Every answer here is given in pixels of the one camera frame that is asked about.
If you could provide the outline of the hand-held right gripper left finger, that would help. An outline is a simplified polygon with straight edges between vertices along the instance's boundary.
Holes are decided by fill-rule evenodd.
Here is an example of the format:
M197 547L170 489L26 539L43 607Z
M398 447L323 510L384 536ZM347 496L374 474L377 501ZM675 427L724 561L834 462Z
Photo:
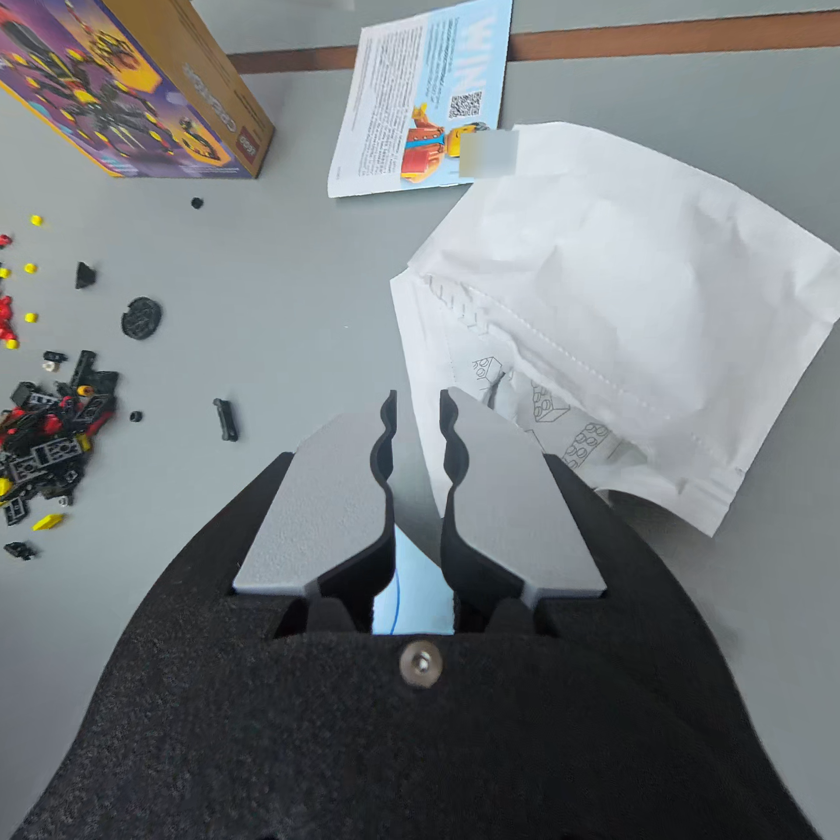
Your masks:
M233 581L236 595L334 598L372 617L396 570L389 479L397 396L344 413L292 454Z

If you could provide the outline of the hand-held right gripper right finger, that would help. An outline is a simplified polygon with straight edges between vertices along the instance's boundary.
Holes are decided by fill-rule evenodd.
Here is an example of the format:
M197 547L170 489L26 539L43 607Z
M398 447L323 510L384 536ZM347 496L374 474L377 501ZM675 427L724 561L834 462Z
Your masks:
M592 600L606 583L542 450L459 388L439 395L449 478L442 572L462 605L490 617L513 600Z

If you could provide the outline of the grey desk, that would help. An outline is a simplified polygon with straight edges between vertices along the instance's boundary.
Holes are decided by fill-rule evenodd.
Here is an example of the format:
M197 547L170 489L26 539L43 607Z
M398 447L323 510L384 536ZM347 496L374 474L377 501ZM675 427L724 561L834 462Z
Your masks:
M35 560L2 553L2 838L60 766L165 566L330 418L396 390L395 519L437 556L390 281L465 189L328 198L351 73L246 81L276 125L256 181L112 178L2 95L2 231L14 238L5 290L18 319L38 314L17 321L19 348L2 350L2 404L42 376L45 350L93 350L120 373L122 410L98 436L67 520L29 537ZM85 290L79 261L98 271ZM163 309L142 341L120 327L137 297ZM236 443L221 438L216 397L234 407ZM138 410L143 421L130 422ZM838 328L714 538L633 499L617 506L717 636L794 798L838 838Z
M362 28L456 1L195 1L227 54L355 45ZM838 9L831 1L514 1L511 32L650 25Z

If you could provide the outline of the black round plate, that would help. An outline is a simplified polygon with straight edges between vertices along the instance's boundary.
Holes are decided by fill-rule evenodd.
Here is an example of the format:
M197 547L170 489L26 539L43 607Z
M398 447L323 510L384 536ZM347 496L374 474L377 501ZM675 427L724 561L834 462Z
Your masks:
M147 340L159 328L163 309L159 302L149 297L137 297L128 304L121 316L122 333L132 340Z

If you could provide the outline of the white paper bag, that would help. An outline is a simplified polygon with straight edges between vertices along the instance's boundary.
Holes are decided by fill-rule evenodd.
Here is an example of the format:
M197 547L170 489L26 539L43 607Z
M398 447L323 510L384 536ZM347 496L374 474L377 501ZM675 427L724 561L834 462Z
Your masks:
M439 515L438 395L595 490L708 536L838 321L838 251L737 186L603 131L517 126L391 281Z

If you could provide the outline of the pile of black red bricks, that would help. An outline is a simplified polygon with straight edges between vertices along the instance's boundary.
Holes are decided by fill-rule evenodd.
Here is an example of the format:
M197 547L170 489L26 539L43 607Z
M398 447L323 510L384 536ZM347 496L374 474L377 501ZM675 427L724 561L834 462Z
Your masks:
M2 411L2 514L8 527L29 515L36 497L72 496L82 481L94 438L118 408L119 373L100 371L97 355L83 350L67 382L51 390L20 381Z

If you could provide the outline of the blue white printed leaflet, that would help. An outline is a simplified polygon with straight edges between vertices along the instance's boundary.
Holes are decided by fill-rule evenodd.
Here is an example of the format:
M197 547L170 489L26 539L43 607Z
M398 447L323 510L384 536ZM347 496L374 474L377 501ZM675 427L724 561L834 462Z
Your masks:
M328 178L343 198L467 185L465 137L498 128L512 1L364 28Z

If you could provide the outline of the purple yellow toy brick box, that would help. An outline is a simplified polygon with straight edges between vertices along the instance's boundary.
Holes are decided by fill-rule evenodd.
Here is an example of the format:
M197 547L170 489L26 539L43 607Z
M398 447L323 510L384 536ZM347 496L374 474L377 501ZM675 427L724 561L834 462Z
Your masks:
M2 89L115 177L256 179L274 125L187 1L2 1Z

